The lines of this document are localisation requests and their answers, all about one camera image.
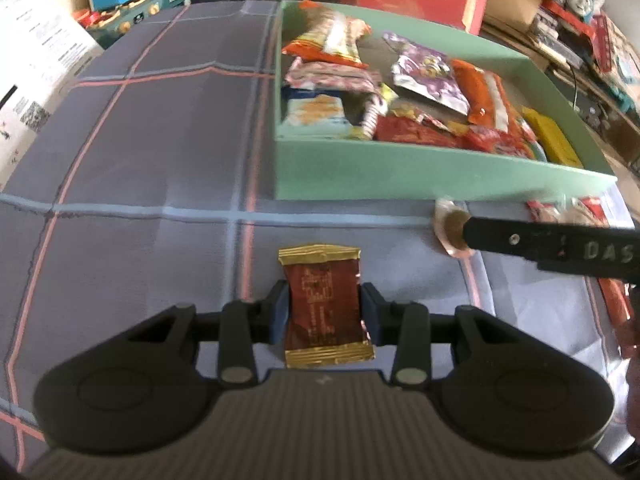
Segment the barcode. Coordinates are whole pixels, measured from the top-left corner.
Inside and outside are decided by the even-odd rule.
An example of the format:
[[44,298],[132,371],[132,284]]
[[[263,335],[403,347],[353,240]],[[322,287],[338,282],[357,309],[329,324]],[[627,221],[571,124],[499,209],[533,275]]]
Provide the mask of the barcode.
[[20,115],[22,113],[22,111],[24,110],[24,107],[27,105],[28,102],[29,102],[29,100],[26,97],[20,98],[20,100],[18,101],[18,104],[15,105],[15,108],[14,108],[15,114],[16,115]]
[[47,122],[51,114],[47,112],[36,101],[32,101],[27,111],[20,117],[20,122],[28,126],[31,130],[39,133],[41,127]]

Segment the orange snack packet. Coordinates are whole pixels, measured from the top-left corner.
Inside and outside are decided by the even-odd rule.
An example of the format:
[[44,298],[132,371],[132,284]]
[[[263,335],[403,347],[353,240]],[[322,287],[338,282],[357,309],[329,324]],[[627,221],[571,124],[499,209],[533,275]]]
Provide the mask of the orange snack packet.
[[367,68],[360,60],[356,40],[370,34],[363,20],[346,16],[324,5],[304,0],[308,31],[282,49],[283,54],[299,56],[304,61],[325,61],[356,68]]
[[460,90],[469,101],[471,124],[505,132],[516,139],[536,140],[535,136],[528,138],[532,134],[520,126],[522,117],[509,102],[500,76],[461,59],[453,59],[450,65]]

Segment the green box front side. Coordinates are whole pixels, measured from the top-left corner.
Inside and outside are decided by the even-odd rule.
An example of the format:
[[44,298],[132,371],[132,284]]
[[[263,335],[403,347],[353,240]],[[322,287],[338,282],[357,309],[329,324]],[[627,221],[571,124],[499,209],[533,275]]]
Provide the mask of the green box front side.
[[[531,107],[558,123],[585,169],[511,156],[391,142],[279,138],[286,130],[280,107],[280,34],[274,82],[276,198],[557,200],[597,196],[615,183],[616,177],[602,152],[571,105],[523,54],[437,23],[380,10],[328,5],[365,20],[372,27],[374,37],[392,30],[509,79]],[[282,2],[280,17],[288,37],[305,28],[305,16],[297,2]]]

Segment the snack box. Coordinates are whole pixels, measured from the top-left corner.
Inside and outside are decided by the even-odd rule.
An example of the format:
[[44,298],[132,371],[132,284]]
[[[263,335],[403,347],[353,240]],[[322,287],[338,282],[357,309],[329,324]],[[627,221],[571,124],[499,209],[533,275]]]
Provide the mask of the snack box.
[[372,27],[374,38],[381,38],[384,31],[391,30],[450,57],[459,57],[498,73],[506,88],[515,88],[524,101],[512,99],[516,107],[527,105],[556,121],[585,169],[431,146],[292,138],[293,126],[282,123],[286,105],[280,99],[290,56],[279,53],[283,44],[305,31],[306,18],[298,2],[284,1],[279,11],[281,31],[274,80],[277,199],[449,197],[454,200],[550,201],[598,196],[615,184],[614,173],[572,106],[528,57],[445,25],[380,10],[327,5],[365,20]]

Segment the green box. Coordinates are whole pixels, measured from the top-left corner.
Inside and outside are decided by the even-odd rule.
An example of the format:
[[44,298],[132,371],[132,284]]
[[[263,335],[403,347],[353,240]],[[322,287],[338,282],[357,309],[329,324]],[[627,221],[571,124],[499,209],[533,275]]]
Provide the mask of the green box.
[[437,23],[380,10],[328,4],[365,20],[374,37],[392,30],[451,57],[493,70],[517,86],[527,104],[552,117],[571,142],[584,170],[467,150],[362,140],[284,138],[281,82],[283,37],[305,29],[298,3],[280,6],[276,51],[276,198],[281,200],[435,199],[558,200],[597,196],[616,182],[602,152],[566,98],[523,54]]

